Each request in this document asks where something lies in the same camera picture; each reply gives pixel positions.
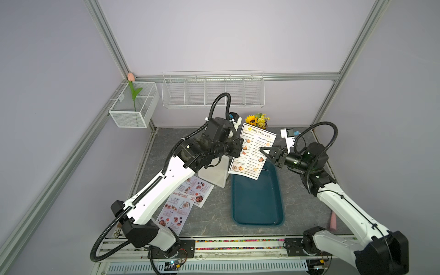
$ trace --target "dim sum inn menu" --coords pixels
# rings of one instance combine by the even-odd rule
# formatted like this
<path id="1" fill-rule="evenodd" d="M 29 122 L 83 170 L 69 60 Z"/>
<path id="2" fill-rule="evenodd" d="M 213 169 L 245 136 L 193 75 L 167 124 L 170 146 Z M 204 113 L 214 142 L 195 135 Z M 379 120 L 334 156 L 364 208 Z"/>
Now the dim sum inn menu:
<path id="1" fill-rule="evenodd" d="M 244 139 L 242 151 L 232 160 L 228 173 L 257 180 L 266 161 L 260 147 L 271 147 L 276 134 L 245 123 L 240 137 Z"/>

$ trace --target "blue plastic tray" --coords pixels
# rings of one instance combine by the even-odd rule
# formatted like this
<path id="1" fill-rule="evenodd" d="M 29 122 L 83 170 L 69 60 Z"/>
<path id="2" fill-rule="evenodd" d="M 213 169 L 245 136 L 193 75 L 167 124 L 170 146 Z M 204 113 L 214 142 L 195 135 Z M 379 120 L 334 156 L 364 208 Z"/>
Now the blue plastic tray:
<path id="1" fill-rule="evenodd" d="M 284 222 L 275 166 L 267 161 L 257 180 L 232 175 L 232 218 L 247 226 L 280 226 Z"/>

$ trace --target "sunflower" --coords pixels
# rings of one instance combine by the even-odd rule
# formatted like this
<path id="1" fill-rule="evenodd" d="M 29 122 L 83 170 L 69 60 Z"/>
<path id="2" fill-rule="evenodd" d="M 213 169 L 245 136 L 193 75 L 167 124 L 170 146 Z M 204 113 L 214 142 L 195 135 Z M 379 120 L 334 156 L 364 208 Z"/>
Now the sunflower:
<path id="1" fill-rule="evenodd" d="M 253 126 L 256 126 L 257 124 L 255 123 L 255 116 L 248 116 L 246 119 L 245 119 L 245 122 L 247 123 L 247 124 L 249 124 L 249 125 L 253 125 Z"/>

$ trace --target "colorful beaded strip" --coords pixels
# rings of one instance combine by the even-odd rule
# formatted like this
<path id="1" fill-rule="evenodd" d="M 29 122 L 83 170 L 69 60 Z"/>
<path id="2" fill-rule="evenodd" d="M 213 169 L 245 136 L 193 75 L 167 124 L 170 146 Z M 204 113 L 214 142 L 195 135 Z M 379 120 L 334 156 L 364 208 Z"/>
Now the colorful beaded strip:
<path id="1" fill-rule="evenodd" d="M 247 239 L 247 240 L 196 240 L 195 242 L 283 242 L 284 239 Z"/>
<path id="2" fill-rule="evenodd" d="M 259 246 L 259 247 L 210 247 L 196 248 L 196 250 L 228 250 L 228 249 L 280 249 L 282 246 Z"/>

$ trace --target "gray marble table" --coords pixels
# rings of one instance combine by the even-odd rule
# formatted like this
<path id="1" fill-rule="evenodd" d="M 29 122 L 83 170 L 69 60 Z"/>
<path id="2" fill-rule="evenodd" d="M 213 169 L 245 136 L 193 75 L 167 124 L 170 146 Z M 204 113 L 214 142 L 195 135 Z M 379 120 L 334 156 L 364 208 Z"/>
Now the gray marble table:
<path id="1" fill-rule="evenodd" d="M 163 167 L 171 147 L 183 136 L 195 129 L 159 128 L 153 148 L 147 160 L 139 189 L 142 189 Z M 286 145 L 280 137 L 280 128 L 268 128 L 277 134 L 274 145 Z M 311 133 L 304 135 L 307 143 L 314 142 Z M 225 188 L 214 186 L 202 208 L 194 206 L 180 233 L 180 237 L 196 236 L 241 236 L 241 235 L 302 235 L 314 226 L 329 227 L 331 210 L 313 195 L 308 194 L 300 176 L 287 168 L 277 168 L 282 201 L 284 204 L 284 224 L 279 227 L 245 227 L 232 219 L 230 177 Z M 157 209 L 157 218 L 165 202 Z M 336 234 L 351 234 L 347 226 L 338 218 Z"/>

